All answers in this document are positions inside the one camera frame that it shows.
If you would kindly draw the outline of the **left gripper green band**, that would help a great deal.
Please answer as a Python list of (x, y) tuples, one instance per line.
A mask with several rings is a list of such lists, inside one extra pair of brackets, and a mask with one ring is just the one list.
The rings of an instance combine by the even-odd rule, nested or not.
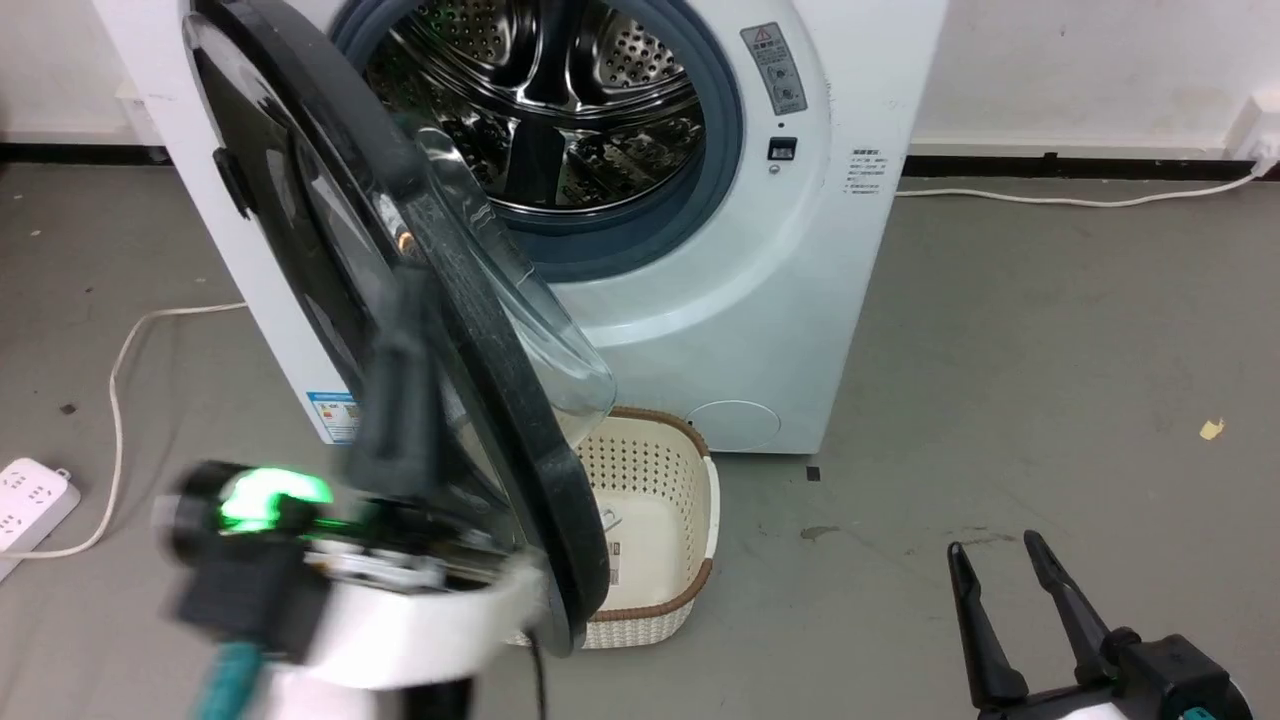
[[(385, 498), (436, 487), (443, 410), (429, 288), (399, 288), (378, 322), (346, 479)], [(393, 691), (477, 675), (534, 625), (544, 560), (489, 550), (458, 521), (378, 501), (364, 519), (329, 514), (320, 477), (205, 461), (155, 502), (186, 570), (175, 621), (317, 682)]]

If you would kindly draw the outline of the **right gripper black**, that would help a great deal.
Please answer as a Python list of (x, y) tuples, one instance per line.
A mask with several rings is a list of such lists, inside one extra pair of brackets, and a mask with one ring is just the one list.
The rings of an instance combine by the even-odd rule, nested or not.
[(969, 694), (979, 719), (1254, 717), (1230, 673), (1199, 647), (1179, 634), (1143, 641), (1128, 626), (1110, 630), (1044, 537), (1025, 530), (1023, 541), (1039, 585), (1057, 609), (1079, 684), (1029, 694), (995, 633), (964, 546), (952, 542), (948, 573)]

